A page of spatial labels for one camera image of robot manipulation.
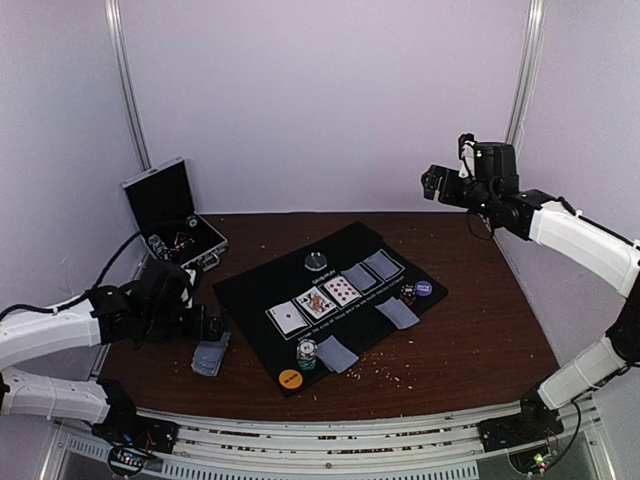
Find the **blue playing card deck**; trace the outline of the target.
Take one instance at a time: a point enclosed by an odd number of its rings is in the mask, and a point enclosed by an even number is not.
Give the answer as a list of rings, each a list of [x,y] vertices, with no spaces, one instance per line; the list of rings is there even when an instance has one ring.
[[[192,357],[192,370],[206,377],[217,376],[227,351],[230,337],[230,332],[224,332],[217,341],[200,341]]]

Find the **purple small blind button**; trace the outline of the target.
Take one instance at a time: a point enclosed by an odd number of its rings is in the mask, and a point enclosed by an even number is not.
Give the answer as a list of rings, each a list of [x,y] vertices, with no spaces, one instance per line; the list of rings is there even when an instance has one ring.
[[[419,297],[428,297],[433,293],[433,284],[427,280],[420,280],[414,285],[414,291]]]

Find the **small poker chip stack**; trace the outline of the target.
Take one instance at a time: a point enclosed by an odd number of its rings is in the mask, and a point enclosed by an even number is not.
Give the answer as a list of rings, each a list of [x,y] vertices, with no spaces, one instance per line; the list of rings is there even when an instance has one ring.
[[[415,287],[411,284],[404,284],[400,288],[400,299],[408,306],[412,305],[417,298]]]

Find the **ace of diamonds card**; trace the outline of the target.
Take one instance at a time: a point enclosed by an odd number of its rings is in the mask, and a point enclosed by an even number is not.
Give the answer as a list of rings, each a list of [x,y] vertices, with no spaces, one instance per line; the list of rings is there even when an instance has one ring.
[[[306,320],[291,301],[269,308],[267,315],[285,335],[307,326]]]

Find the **dealt playing card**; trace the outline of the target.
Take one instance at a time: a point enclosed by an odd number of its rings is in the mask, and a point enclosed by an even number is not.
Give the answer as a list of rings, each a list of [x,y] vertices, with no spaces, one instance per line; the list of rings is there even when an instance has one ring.
[[[318,344],[317,357],[325,366],[335,373],[344,373],[358,360],[359,356],[345,347],[334,336],[330,336]]]
[[[390,298],[386,302],[376,305],[375,308],[391,321],[395,322],[401,314],[402,306],[403,304],[399,300]]]
[[[393,303],[388,317],[398,330],[411,328],[420,322],[420,318],[403,302]]]
[[[329,349],[327,366],[335,373],[343,373],[348,370],[359,360],[359,356],[344,347],[342,344],[337,344]]]

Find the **orange big blind button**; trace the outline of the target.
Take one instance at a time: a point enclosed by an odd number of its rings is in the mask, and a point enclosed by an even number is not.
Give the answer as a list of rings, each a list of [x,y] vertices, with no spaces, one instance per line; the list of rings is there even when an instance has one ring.
[[[278,382],[286,390],[296,390],[303,385],[303,375],[295,369],[285,369],[280,372]]]

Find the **multicolour poker chip stack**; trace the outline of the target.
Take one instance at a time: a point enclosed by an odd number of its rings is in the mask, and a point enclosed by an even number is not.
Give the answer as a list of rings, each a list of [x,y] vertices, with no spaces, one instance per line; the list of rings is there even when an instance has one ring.
[[[318,345],[311,338],[301,339],[296,347],[296,361],[303,371],[312,371],[317,362]]]

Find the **ten of diamonds card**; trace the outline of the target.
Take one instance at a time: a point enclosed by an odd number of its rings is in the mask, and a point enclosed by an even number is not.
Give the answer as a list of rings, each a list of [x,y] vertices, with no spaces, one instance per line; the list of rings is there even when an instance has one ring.
[[[340,307],[344,307],[361,297],[361,293],[343,276],[328,280],[323,288]]]

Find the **clear dealer button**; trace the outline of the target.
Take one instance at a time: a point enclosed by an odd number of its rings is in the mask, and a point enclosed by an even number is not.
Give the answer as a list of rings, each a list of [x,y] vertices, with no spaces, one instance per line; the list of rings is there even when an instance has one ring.
[[[324,270],[327,264],[327,258],[321,252],[310,252],[304,259],[305,268],[313,272]]]

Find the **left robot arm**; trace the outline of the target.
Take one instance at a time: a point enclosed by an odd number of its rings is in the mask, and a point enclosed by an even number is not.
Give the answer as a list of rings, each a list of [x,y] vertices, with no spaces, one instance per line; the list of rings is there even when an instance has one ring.
[[[144,424],[117,382],[72,381],[27,373],[19,364],[80,347],[148,336],[208,340],[219,331],[196,304],[204,269],[159,261],[122,286],[97,284],[49,307],[13,305],[1,313],[1,413],[75,419],[105,426],[123,444],[137,442]]]

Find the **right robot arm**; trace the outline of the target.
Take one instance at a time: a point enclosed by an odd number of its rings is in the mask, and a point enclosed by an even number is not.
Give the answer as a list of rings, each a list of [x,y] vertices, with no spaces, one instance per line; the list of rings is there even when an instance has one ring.
[[[639,372],[639,241],[585,217],[564,197],[524,189],[516,150],[464,133],[456,157],[431,164],[422,195],[480,220],[497,239],[560,367],[521,400],[519,440],[535,440],[550,411]]]

